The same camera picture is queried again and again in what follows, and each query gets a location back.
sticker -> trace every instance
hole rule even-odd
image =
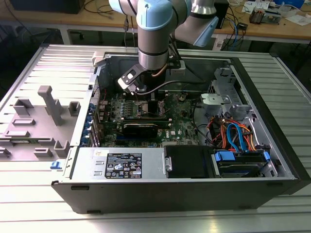
[[[109,150],[94,150],[93,156],[107,156]]]
[[[142,177],[141,153],[108,153],[106,155],[105,177],[107,179],[134,179]]]

white paper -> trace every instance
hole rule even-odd
[[[300,26],[305,26],[305,25],[311,23],[311,18],[306,18],[306,17],[300,16],[300,15],[291,16],[291,17],[288,17],[286,19],[289,20],[290,22],[296,23]]]
[[[255,7],[256,8],[261,8],[261,9],[264,9],[264,10],[268,10],[269,3],[268,2],[246,1],[244,3],[244,7],[242,9],[242,12],[246,12],[246,13],[251,14]]]

yellow wire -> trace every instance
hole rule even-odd
[[[242,127],[243,129],[246,129],[248,132],[250,132],[250,130],[248,128],[246,128],[245,126],[243,125],[239,125],[240,127]],[[250,141],[251,145],[252,145],[252,149],[253,150],[256,150],[255,147],[254,147],[254,143],[253,143],[253,135],[251,134],[251,141]]]
[[[254,144],[253,144],[253,136],[252,136],[252,134],[251,134],[251,144],[252,144],[253,150],[256,150],[255,147],[254,147]]]

wire bundle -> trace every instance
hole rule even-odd
[[[211,127],[211,125],[215,123],[220,126],[220,133],[215,136],[215,138],[211,141],[211,144],[214,147],[220,147],[225,150],[238,152],[238,147],[234,144],[236,139],[239,139],[241,150],[249,150],[255,151],[255,146],[253,143],[252,132],[243,124],[231,119],[219,119],[212,117],[209,124],[207,125],[207,129]],[[236,130],[236,136],[234,139],[231,139],[231,130]],[[221,137],[221,141],[216,145],[217,140]]]
[[[246,33],[246,31],[242,31],[242,36],[238,39],[238,36],[239,36],[239,31],[238,31],[239,30],[239,28],[238,28],[239,19],[234,15],[233,10],[230,6],[229,6],[229,9],[231,10],[231,14],[227,13],[225,19],[230,21],[230,23],[233,24],[234,27],[232,27],[230,24],[231,28],[233,29],[233,33],[231,34],[230,38],[225,43],[225,45],[223,46],[221,51],[223,51],[226,47],[227,47],[227,50],[229,49],[229,47],[231,47],[230,50],[233,50],[236,46],[240,46],[240,49],[241,49],[241,46],[242,46],[243,41],[244,41],[244,36]],[[232,43],[230,43],[233,35],[235,35],[234,41]]]

metal bracket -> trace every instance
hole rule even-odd
[[[235,120],[244,120],[251,109],[247,104],[234,104],[229,108],[229,112]]]
[[[165,170],[166,171],[172,171],[172,159],[170,157],[166,157],[164,160],[165,163]]]

